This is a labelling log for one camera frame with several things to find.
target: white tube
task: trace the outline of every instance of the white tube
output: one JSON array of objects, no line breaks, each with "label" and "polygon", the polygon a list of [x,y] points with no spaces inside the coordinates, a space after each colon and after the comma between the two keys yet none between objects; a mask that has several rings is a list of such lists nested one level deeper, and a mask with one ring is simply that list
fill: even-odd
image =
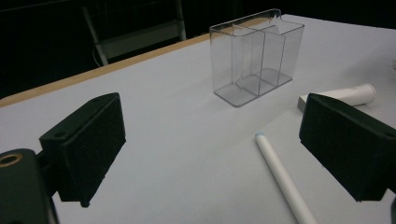
[{"label": "white tube", "polygon": [[[325,95],[332,97],[334,99],[338,99],[347,103],[349,105],[364,105],[372,102],[375,98],[375,89],[370,84],[363,84],[360,86],[345,88],[335,91],[324,91],[317,93],[319,95]],[[308,95],[302,95],[299,97],[299,101],[297,106],[301,111],[304,112],[306,99]]]},{"label": "white tube", "polygon": [[262,151],[262,155],[271,168],[271,171],[276,179],[277,184],[282,190],[288,204],[296,217],[299,224],[317,224],[317,220],[309,210],[304,198],[297,190],[294,182],[291,180],[288,172],[280,161],[279,157],[274,152],[268,139],[263,132],[256,133],[256,143]]}]

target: black plastic block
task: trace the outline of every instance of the black plastic block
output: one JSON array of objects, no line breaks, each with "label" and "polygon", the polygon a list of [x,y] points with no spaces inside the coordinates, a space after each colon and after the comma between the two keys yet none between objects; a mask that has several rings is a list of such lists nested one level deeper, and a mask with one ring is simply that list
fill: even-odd
[{"label": "black plastic block", "polygon": [[61,200],[88,207],[125,141],[118,93],[90,100],[42,135],[44,155],[59,170]]},{"label": "black plastic block", "polygon": [[394,183],[396,130],[353,106],[309,94],[300,139],[356,201],[379,201]]}]

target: black bracket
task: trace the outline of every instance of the black bracket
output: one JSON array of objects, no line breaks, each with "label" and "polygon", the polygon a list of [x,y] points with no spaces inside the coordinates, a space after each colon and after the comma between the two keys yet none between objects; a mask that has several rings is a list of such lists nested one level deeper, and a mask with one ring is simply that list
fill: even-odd
[{"label": "black bracket", "polygon": [[300,139],[356,201],[379,201],[387,189],[396,192],[396,130],[387,124],[311,93]]},{"label": "black bracket", "polygon": [[58,223],[51,196],[88,207],[125,143],[120,96],[90,100],[40,137],[0,154],[0,223]]}]

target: table edge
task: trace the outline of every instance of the table edge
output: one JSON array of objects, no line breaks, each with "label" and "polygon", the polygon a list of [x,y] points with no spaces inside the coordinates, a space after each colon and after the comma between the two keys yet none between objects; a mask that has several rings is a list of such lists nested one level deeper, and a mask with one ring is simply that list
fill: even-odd
[{"label": "table edge", "polygon": [[25,101],[25,100],[29,100],[32,98],[35,98],[39,95],[43,95],[52,91],[57,91],[59,89],[65,88],[65,87],[69,87],[75,84],[78,84],[80,82],[83,82],[85,80],[91,79],[91,78],[95,78],[95,77],[99,77],[105,74],[108,74],[110,72],[119,70],[121,68],[136,64],[136,63],[141,63],[143,61],[161,56],[165,53],[169,53],[171,51],[177,50],[177,49],[182,49],[185,47],[188,47],[190,45],[193,44],[197,44],[203,41],[206,41],[209,39],[209,34],[206,35],[199,35],[196,36],[194,38],[182,41],[182,42],[178,42],[176,44],[170,45],[170,46],[166,46],[163,47],[161,49],[155,49],[153,51],[149,51],[116,63],[111,63],[107,66],[103,66],[103,67],[99,67],[99,68],[95,68],[93,70],[72,76],[72,77],[67,77],[55,82],[51,82],[49,84],[40,86],[40,87],[36,87],[33,89],[30,89],[28,91],[22,91],[10,96],[7,96],[3,99],[0,99],[0,107],[4,107],[7,105],[13,105],[16,104],[18,102],[21,101]]}]

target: screw hole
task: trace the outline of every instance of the screw hole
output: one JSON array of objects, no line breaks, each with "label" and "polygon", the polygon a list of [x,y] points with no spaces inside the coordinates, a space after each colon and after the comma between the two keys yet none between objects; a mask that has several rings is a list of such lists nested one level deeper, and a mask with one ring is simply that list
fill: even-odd
[{"label": "screw hole", "polygon": [[17,163],[22,159],[22,154],[9,154],[0,158],[0,168]]}]

